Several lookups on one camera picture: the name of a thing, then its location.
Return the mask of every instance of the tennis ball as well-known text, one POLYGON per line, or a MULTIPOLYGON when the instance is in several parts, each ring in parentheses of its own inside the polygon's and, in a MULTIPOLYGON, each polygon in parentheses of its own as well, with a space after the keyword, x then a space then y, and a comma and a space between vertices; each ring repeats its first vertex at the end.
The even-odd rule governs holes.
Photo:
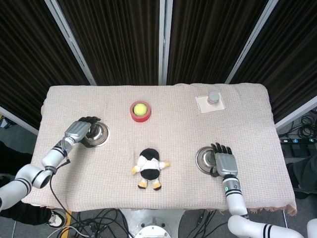
POLYGON ((144 116, 148 111, 148 107, 144 103, 138 103, 133 108, 133 113, 137 116, 144 116))

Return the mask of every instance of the stuffed toy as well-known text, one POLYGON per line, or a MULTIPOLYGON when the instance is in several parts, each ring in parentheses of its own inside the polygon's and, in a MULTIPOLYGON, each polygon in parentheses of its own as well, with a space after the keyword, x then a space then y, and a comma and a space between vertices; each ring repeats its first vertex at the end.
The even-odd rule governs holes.
POLYGON ((162 188, 159 182, 160 171, 166 167, 169 167, 169 162, 160 162, 159 153, 155 149, 145 149, 140 153, 137 165, 131 169, 132 174, 140 172, 141 181, 138 187, 145 189, 148 186, 148 181, 153 181, 153 189, 160 190, 162 188))

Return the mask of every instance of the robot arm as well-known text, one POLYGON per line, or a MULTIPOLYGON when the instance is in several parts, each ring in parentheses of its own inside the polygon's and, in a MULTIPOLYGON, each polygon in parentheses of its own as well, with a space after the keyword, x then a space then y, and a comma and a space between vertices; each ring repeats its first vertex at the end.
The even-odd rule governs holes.
POLYGON ((0 187, 0 211, 8 209, 27 196, 32 187, 43 188, 57 171, 59 164, 67 157, 75 143, 81 142, 87 133, 93 133, 96 117, 80 118, 65 132, 65 137, 43 158, 41 170, 34 165, 23 166, 15 180, 0 187))
POLYGON ((228 228, 239 238, 304 238, 298 232, 264 223, 249 220, 248 211, 243 200, 240 182, 236 177, 238 169, 231 149, 216 143, 211 144, 216 160, 216 169, 223 178, 222 184, 232 217, 228 228))

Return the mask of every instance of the red tape roll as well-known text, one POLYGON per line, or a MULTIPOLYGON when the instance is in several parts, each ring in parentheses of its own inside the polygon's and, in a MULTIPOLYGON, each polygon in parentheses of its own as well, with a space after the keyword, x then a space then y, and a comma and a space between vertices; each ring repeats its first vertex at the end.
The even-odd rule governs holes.
POLYGON ((133 120, 135 120, 136 122, 145 122, 147 119, 149 119, 150 115, 151 115, 151 107, 147 102, 144 101, 137 101, 132 103, 132 105, 130 106, 130 114, 133 120), (133 109, 135 107, 135 105, 137 105, 138 103, 143 103, 145 104, 145 106, 147 106, 147 113, 145 113, 145 115, 143 116, 137 116, 134 114, 133 109))

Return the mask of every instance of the black curtain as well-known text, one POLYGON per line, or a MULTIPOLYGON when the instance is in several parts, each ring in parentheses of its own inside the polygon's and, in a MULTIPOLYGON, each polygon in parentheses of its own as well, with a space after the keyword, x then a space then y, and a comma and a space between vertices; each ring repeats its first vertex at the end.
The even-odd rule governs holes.
POLYGON ((167 84, 224 83, 266 0, 174 0, 167 84))
POLYGON ((317 95, 317 1, 280 0, 231 83, 261 83, 275 122, 317 95))
POLYGON ((58 0, 98 85, 157 85, 159 0, 58 0))
POLYGON ((0 106, 35 128, 53 85, 88 85, 44 1, 0 1, 0 106))

